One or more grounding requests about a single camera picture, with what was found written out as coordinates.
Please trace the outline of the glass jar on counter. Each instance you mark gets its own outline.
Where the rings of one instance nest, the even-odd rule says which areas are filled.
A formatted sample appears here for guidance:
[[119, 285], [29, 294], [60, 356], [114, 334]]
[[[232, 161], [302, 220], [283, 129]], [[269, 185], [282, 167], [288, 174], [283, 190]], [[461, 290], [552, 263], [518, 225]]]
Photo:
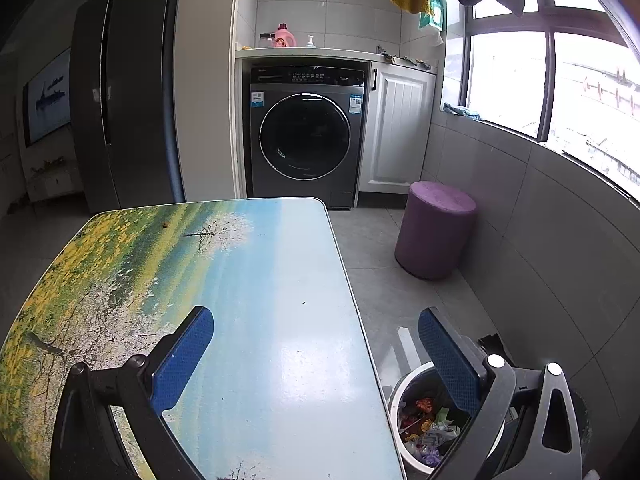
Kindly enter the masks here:
[[272, 48], [274, 43], [273, 32], [263, 32], [259, 35], [258, 47], [260, 48]]

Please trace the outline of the purple plastic bag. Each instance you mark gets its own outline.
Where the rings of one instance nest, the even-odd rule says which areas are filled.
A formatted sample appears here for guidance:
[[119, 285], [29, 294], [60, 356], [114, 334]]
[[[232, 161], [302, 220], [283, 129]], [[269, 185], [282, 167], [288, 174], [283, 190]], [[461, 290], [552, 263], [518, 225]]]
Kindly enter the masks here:
[[425, 466], [435, 468], [440, 464], [442, 458], [437, 448], [422, 448], [419, 451], [418, 460]]

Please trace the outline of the white clear plastic bag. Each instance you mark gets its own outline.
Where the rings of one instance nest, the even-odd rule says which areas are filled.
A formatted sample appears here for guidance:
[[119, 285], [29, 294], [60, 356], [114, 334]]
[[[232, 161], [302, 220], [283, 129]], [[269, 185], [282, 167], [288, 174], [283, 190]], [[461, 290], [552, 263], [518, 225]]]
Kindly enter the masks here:
[[431, 424], [427, 432], [421, 436], [423, 445], [431, 448], [438, 448], [446, 442], [457, 439], [460, 436], [460, 428], [458, 426], [447, 425], [444, 422]]

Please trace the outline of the window with dark frame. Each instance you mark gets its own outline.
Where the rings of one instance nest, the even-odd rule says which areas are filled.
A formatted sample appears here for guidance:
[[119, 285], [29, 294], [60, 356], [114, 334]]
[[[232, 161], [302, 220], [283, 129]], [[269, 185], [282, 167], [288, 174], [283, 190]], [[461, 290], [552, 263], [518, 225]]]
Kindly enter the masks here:
[[639, 55], [600, 0], [445, 0], [442, 104], [527, 136], [639, 196]]

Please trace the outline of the green wall hanger pack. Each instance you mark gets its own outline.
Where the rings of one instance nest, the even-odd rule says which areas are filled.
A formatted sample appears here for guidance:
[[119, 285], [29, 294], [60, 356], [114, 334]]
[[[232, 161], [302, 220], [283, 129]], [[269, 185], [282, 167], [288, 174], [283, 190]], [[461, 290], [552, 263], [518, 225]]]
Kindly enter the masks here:
[[419, 28], [431, 27], [441, 32], [445, 25], [444, 0], [430, 0], [430, 9], [430, 12], [421, 12], [419, 14]]

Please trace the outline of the purple round stool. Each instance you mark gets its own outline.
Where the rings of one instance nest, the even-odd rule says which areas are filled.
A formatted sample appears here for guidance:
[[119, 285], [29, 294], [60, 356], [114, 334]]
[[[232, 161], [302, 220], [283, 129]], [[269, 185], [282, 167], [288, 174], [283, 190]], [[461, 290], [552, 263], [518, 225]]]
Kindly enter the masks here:
[[446, 278], [458, 265], [477, 217], [471, 196], [433, 181], [410, 185], [395, 258], [422, 280]]

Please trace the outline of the white cabinet door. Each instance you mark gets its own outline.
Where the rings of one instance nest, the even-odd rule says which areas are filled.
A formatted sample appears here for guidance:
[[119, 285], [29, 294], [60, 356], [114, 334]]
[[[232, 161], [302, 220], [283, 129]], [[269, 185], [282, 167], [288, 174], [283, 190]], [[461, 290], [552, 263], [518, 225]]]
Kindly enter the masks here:
[[420, 179], [436, 76], [373, 63], [364, 118], [358, 190], [405, 194]]

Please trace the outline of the dark grey refrigerator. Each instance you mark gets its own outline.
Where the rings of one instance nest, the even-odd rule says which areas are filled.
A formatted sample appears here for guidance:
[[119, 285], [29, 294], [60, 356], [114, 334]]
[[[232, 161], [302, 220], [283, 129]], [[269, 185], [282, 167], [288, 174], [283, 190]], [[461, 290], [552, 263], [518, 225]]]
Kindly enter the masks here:
[[90, 211], [184, 200], [174, 109], [178, 0], [88, 0], [70, 46], [70, 128]]

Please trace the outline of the blue cloth on sill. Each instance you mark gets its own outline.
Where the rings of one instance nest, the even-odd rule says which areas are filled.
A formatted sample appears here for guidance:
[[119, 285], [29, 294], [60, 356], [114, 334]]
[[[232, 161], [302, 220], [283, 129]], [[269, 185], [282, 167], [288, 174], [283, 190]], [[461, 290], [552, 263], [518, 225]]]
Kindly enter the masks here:
[[472, 120], [480, 120], [480, 115], [474, 112], [471, 112], [468, 108], [459, 105], [452, 105], [449, 103], [442, 104], [442, 110], [449, 114], [458, 117], [466, 117]]

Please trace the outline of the red foil snack wrapper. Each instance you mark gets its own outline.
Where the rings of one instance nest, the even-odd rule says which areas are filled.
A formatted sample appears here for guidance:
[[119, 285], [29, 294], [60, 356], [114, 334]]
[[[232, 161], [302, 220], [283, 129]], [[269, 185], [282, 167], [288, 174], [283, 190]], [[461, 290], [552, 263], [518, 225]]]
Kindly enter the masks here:
[[423, 416], [433, 417], [434, 402], [432, 398], [417, 400], [414, 406]]

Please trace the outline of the grey front-load washing machine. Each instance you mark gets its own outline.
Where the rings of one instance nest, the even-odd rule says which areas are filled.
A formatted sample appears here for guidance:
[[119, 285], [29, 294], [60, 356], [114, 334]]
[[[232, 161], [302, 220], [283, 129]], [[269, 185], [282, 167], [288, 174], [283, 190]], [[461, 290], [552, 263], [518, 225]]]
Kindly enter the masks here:
[[244, 122], [247, 195], [355, 203], [366, 71], [338, 61], [254, 63]]

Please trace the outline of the pink detergent bottle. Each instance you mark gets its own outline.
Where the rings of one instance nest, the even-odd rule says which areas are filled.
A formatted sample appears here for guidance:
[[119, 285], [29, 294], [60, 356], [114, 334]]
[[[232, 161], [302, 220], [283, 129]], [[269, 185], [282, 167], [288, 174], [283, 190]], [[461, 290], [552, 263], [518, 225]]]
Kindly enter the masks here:
[[280, 23], [274, 32], [272, 44], [276, 48], [295, 48], [297, 46], [295, 36], [285, 23]]

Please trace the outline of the white trash bin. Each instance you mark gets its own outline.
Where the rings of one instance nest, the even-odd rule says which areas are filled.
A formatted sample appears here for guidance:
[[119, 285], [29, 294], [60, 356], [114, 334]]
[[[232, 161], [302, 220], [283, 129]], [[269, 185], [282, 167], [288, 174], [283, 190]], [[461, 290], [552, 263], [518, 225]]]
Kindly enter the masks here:
[[[414, 406], [417, 400], [423, 398], [433, 399], [433, 417], [423, 416]], [[444, 462], [448, 452], [461, 439], [463, 431], [471, 423], [471, 416], [459, 410], [450, 398], [432, 362], [420, 365], [398, 382], [390, 395], [388, 410], [394, 438], [408, 471], [422, 474], [426, 478], [434, 476], [436, 468]], [[418, 460], [418, 454], [422, 448], [430, 448], [422, 444], [422, 434], [427, 432], [431, 424], [438, 422], [458, 426], [460, 436], [437, 448], [442, 461], [437, 467], [432, 468], [422, 464]]]

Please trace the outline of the white tv console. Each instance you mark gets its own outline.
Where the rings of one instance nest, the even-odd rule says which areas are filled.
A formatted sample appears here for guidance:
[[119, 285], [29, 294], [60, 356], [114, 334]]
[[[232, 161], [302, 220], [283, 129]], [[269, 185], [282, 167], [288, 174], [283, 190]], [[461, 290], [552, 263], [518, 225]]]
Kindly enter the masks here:
[[32, 203], [37, 203], [64, 195], [81, 193], [84, 187], [79, 168], [72, 160], [30, 177], [26, 182], [26, 190], [29, 200]]

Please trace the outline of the wall television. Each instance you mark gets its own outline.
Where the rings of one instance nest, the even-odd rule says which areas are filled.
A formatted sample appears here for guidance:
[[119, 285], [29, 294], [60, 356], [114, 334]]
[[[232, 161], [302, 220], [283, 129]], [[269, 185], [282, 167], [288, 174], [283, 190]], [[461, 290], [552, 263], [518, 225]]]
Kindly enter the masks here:
[[70, 123], [70, 48], [24, 85], [22, 99], [26, 146]]

